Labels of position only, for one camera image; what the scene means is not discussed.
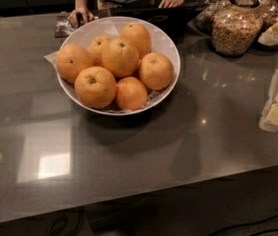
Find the person's hand on laptop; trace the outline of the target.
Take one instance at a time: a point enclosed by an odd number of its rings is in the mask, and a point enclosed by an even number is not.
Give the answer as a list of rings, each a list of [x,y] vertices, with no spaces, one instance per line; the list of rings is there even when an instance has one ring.
[[[179,7],[184,3],[184,0],[161,0],[159,8],[175,8]]]

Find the person's hand on mouse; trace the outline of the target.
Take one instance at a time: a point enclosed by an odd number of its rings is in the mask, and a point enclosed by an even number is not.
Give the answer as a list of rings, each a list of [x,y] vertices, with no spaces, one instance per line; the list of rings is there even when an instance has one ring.
[[[80,7],[73,10],[68,16],[67,20],[74,29],[77,29],[86,23],[94,21],[95,16],[90,12],[89,9]]]

